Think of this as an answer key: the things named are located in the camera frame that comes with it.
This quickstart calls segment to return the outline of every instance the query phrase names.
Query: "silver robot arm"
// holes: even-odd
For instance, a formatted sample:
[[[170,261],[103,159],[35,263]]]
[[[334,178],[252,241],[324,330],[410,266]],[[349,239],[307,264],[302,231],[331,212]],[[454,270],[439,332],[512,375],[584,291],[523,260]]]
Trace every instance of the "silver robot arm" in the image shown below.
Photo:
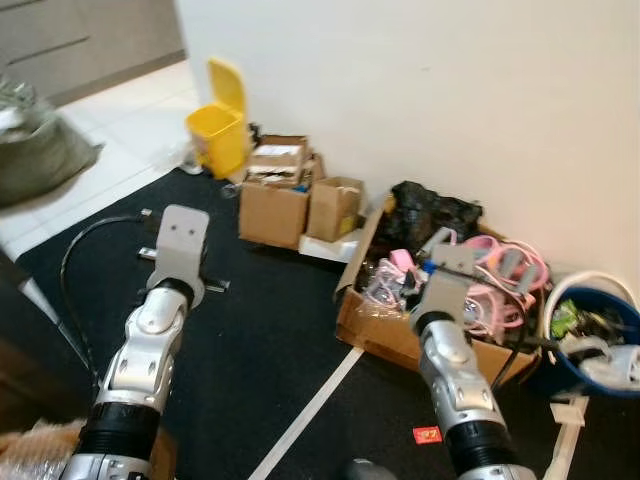
[[[125,324],[62,480],[148,480],[182,327],[204,295],[200,264],[209,216],[177,205],[162,216],[144,304]]]
[[[433,263],[471,275],[473,251],[441,245],[434,250]],[[436,270],[410,316],[422,348],[420,372],[440,430],[459,480],[535,480],[533,472],[519,464],[504,418],[465,338],[468,288],[463,276]]]

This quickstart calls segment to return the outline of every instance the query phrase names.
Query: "cardboard box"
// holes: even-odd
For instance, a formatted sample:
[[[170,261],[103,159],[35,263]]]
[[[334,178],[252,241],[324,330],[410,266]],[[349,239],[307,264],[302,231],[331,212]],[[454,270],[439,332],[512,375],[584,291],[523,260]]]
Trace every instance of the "cardboard box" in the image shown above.
[[[367,219],[360,245],[345,268],[336,288],[336,294],[343,294],[336,337],[350,345],[363,348],[373,355],[418,371],[420,345],[418,338],[409,328],[408,322],[371,315],[370,309],[362,308],[363,296],[353,288],[383,211],[383,208],[380,208]],[[474,341],[473,349],[478,357],[480,371],[489,383],[493,382],[511,354],[511,350],[481,341]],[[503,381],[529,366],[535,358],[534,354],[519,353]]]
[[[293,188],[309,153],[305,136],[264,135],[247,160],[245,182]]]
[[[324,178],[322,158],[313,159],[313,181]],[[307,222],[309,193],[244,182],[240,194],[239,234],[243,240],[298,250]]]
[[[347,177],[316,182],[311,192],[307,236],[335,242],[356,228],[364,184]]]

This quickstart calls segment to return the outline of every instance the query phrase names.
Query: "black floor mat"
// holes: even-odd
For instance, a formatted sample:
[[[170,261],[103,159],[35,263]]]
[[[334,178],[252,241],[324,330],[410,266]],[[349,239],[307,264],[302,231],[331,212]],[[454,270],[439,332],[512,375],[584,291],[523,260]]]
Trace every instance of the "black floor mat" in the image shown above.
[[[342,266],[237,238],[237,200],[223,182],[174,171],[23,255],[54,308],[62,254],[81,228],[105,216],[161,211],[169,203],[211,215],[204,271],[231,280],[188,319],[164,425],[179,443],[178,478],[247,478],[349,350],[335,340],[331,301]],[[102,371],[123,340],[136,292],[152,270],[136,259],[155,234],[105,227],[79,246],[69,270],[72,296]],[[558,431],[546,400],[510,384],[498,394],[525,464],[540,478]],[[639,402],[593,399],[570,479],[640,478]],[[415,373],[365,355],[277,465],[270,479],[335,478],[353,457],[395,471],[400,480],[451,479],[442,445],[417,446],[412,428],[435,425]]]

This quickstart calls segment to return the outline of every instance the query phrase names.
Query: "yellow bin lid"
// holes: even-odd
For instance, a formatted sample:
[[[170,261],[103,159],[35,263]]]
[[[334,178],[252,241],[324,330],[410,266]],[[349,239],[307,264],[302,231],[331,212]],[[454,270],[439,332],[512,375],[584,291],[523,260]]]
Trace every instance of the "yellow bin lid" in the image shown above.
[[[244,117],[244,86],[240,73],[222,60],[211,58],[209,60],[209,79],[216,101]]]

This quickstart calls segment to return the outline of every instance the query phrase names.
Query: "black cable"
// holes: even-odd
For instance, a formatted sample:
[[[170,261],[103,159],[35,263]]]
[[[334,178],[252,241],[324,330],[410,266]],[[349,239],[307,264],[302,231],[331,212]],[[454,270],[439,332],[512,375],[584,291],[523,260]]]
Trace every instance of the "black cable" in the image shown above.
[[[480,277],[478,275],[471,275],[471,274],[468,274],[468,273],[458,272],[456,270],[452,270],[450,268],[447,268],[447,267],[444,267],[444,266],[440,266],[440,265],[435,265],[435,267],[436,267],[436,269],[441,270],[441,271],[443,271],[445,273],[448,273],[450,275],[457,275],[458,277],[468,278],[468,279],[473,280],[476,283],[481,283],[483,285],[487,285],[489,287],[495,288],[496,290],[498,290],[498,291],[500,291],[502,293],[505,293],[504,290],[502,288],[498,287],[495,283],[490,282],[489,280],[485,280],[484,278],[482,278],[482,277]],[[516,358],[518,356],[518,353],[520,353],[520,351],[522,350],[522,346],[524,345],[524,340],[525,340],[526,333],[527,333],[527,312],[524,310],[524,308],[522,308],[522,304],[519,301],[517,301],[515,298],[513,298],[511,295],[507,295],[507,298],[518,309],[518,313],[520,313],[520,315],[522,315],[522,325],[520,326],[520,329],[518,331],[518,339],[516,340],[515,345],[511,349],[511,354],[509,355],[507,360],[502,365],[502,368],[500,368],[500,371],[496,375],[496,378],[491,383],[491,390],[493,390],[493,391],[496,391],[500,387],[500,383],[502,382],[502,379],[505,377],[507,372],[511,369],[511,366],[513,365],[513,362],[515,362],[515,360],[516,360]]]
[[[104,225],[110,225],[110,224],[119,223],[119,222],[141,223],[143,222],[143,220],[144,220],[144,217],[142,215],[135,215],[135,216],[122,215],[118,217],[103,218],[102,220],[98,220],[97,222],[92,223],[87,228],[85,228],[80,233],[78,233],[78,235],[76,235],[73,240],[71,240],[71,243],[67,247],[67,250],[64,254],[64,257],[62,257],[62,262],[60,264],[59,279],[60,279],[60,290],[62,292],[62,298],[64,300],[65,307],[67,308],[69,316],[71,317],[71,321],[73,322],[73,326],[76,330],[76,333],[80,337],[80,343],[81,343],[83,352],[79,352],[75,345],[72,344],[71,346],[75,350],[76,354],[78,354],[78,356],[80,357],[80,360],[82,360],[82,363],[85,365],[85,367],[89,372],[89,376],[91,379],[91,388],[94,395],[98,393],[98,372],[95,368],[93,352],[91,351],[91,347],[89,345],[89,339],[87,338],[87,335],[84,329],[82,328],[80,317],[76,312],[73,306],[73,302],[71,301],[71,296],[69,295],[69,282],[67,280],[67,268],[69,266],[69,260],[71,259],[71,254],[73,253],[73,249],[78,245],[78,243],[80,243],[80,241],[86,238],[86,236],[89,233],[93,232],[97,228],[102,227]]]

